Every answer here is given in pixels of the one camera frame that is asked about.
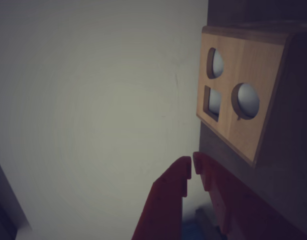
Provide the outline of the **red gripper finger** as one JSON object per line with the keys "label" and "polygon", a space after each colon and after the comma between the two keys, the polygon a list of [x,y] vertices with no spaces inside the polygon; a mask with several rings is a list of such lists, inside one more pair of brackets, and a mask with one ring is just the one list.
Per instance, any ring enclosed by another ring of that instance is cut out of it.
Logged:
{"label": "red gripper finger", "polygon": [[194,152],[193,163],[209,193],[220,231],[229,240],[307,240],[303,231],[216,160]]}
{"label": "red gripper finger", "polygon": [[152,184],[133,240],[180,240],[182,237],[182,200],[188,195],[192,160],[178,158]]}

